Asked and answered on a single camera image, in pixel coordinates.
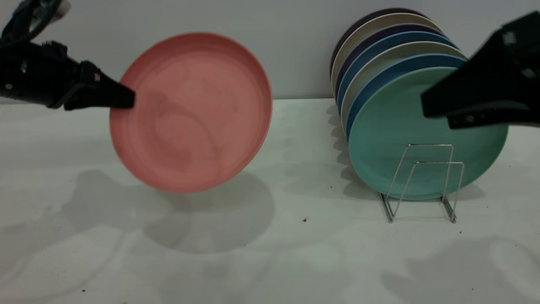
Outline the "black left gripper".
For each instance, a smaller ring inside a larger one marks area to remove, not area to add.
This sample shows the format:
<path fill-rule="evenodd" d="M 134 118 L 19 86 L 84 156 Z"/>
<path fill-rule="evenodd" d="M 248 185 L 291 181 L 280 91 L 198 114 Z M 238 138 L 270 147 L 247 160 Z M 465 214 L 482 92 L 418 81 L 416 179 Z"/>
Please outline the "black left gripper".
<path fill-rule="evenodd" d="M 81 87 L 73 88 L 78 81 Z M 1 49 L 0 95 L 66 111 L 87 108 L 131 109 L 135 92 L 105 75 L 90 61 L 67 55 L 66 46 L 50 41 Z"/>

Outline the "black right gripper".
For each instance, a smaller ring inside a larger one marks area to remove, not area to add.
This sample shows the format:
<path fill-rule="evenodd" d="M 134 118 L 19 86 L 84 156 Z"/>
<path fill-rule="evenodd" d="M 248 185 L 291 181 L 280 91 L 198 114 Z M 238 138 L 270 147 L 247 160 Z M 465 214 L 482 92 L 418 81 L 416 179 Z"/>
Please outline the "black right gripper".
<path fill-rule="evenodd" d="M 421 95 L 424 116 L 451 129 L 539 127 L 540 14 L 501 26 L 460 68 Z"/>

